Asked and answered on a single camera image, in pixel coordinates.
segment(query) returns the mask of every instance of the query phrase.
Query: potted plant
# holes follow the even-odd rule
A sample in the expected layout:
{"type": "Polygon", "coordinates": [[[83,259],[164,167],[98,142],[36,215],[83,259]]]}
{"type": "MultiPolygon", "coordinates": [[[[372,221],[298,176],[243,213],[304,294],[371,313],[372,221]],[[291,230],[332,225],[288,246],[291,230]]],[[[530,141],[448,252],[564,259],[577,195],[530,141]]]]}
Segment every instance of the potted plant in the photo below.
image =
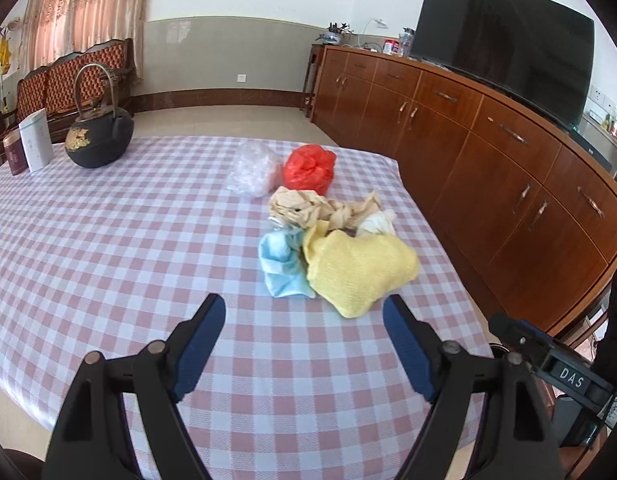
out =
{"type": "Polygon", "coordinates": [[[339,45],[341,44],[345,34],[352,34],[352,28],[348,23],[342,23],[337,25],[337,22],[330,23],[328,26],[328,32],[320,34],[317,38],[322,40],[326,44],[339,45]]]}

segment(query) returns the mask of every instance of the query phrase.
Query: curtain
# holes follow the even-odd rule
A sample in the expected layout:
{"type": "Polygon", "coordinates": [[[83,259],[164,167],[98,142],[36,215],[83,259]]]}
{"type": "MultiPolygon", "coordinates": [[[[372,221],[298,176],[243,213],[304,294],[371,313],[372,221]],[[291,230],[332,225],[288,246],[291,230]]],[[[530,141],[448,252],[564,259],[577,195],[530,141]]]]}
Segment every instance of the curtain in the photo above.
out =
{"type": "Polygon", "coordinates": [[[22,76],[71,52],[133,39],[141,76],[145,0],[29,0],[20,45],[22,76]]]}

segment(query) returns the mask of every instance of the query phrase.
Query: light blue cloth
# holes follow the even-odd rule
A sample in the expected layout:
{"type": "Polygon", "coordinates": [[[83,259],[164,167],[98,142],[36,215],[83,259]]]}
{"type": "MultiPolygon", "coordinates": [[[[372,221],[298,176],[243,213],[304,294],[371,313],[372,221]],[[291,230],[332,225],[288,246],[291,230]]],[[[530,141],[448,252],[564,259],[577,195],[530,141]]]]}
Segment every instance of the light blue cloth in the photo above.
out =
{"type": "Polygon", "coordinates": [[[316,298],[306,279],[306,264],[301,259],[304,231],[287,227],[271,231],[260,240],[260,265],[264,281],[273,298],[302,294],[316,298]]]}

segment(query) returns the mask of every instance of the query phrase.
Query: pink and white tablecloth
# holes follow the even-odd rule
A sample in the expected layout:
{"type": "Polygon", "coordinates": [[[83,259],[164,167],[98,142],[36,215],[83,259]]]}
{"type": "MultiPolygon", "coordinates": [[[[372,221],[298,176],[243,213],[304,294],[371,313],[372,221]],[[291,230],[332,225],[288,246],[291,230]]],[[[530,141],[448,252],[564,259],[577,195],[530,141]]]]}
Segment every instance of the pink and white tablecloth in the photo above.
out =
{"type": "MultiPolygon", "coordinates": [[[[0,168],[0,386],[51,429],[83,356],[138,352],[166,338],[208,292],[226,324],[182,418],[220,479],[390,479],[428,406],[415,394],[383,326],[380,302],[344,319],[324,300],[273,299],[257,245],[267,199],[224,189],[242,139],[153,137],[98,170],[55,146],[42,171],[0,168]]],[[[286,157],[299,144],[265,140],[286,157]]],[[[419,277],[401,288],[415,316],[468,351],[489,348],[447,255],[402,186],[397,163],[333,148],[328,195],[377,189],[415,248],[419,277]]],[[[475,437],[471,404],[461,445],[475,437]]],[[[157,477],[134,397],[132,438],[157,477]]]]}

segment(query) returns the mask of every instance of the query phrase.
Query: wooden cabinet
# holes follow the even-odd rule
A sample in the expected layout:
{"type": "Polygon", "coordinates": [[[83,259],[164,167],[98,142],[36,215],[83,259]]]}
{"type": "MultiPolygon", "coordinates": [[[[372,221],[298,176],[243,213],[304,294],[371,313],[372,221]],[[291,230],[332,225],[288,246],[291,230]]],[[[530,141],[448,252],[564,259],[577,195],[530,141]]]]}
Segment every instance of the wooden cabinet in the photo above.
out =
{"type": "Polygon", "coordinates": [[[617,253],[617,197],[597,174],[564,147],[546,187],[577,219],[607,261],[617,253]]]}
{"type": "Polygon", "coordinates": [[[357,131],[370,93],[370,81],[344,74],[339,81],[339,97],[331,124],[333,140],[344,148],[355,148],[357,131]]]}
{"type": "Polygon", "coordinates": [[[320,123],[331,123],[333,112],[339,95],[339,82],[346,66],[346,57],[337,50],[327,50],[319,79],[319,90],[315,98],[313,120],[320,123]]]}
{"type": "Polygon", "coordinates": [[[617,268],[617,184],[557,127],[476,81],[328,46],[313,120],[390,156],[485,312],[557,335],[617,268]]]}
{"type": "Polygon", "coordinates": [[[484,279],[509,316],[546,329],[583,297],[605,267],[589,236],[542,188],[484,279]]]}
{"type": "Polygon", "coordinates": [[[407,191],[425,214],[432,210],[464,145],[468,130],[414,103],[413,118],[395,151],[407,191]]]}
{"type": "Polygon", "coordinates": [[[404,125],[411,124],[412,103],[403,95],[373,85],[355,147],[393,157],[404,125]]]}
{"type": "Polygon", "coordinates": [[[483,98],[473,131],[542,183],[562,146],[546,130],[490,97],[483,98]]]}
{"type": "Polygon", "coordinates": [[[413,98],[419,82],[421,70],[418,68],[396,63],[391,59],[380,59],[377,63],[377,72],[373,81],[404,97],[413,98]]]}
{"type": "Polygon", "coordinates": [[[530,174],[471,133],[433,218],[483,272],[524,218],[539,188],[530,174]]]}
{"type": "Polygon", "coordinates": [[[482,95],[460,83],[425,72],[415,100],[470,128],[482,95]]]}
{"type": "Polygon", "coordinates": [[[364,54],[349,54],[344,71],[360,79],[373,81],[376,68],[376,57],[364,56],[364,54]]]}

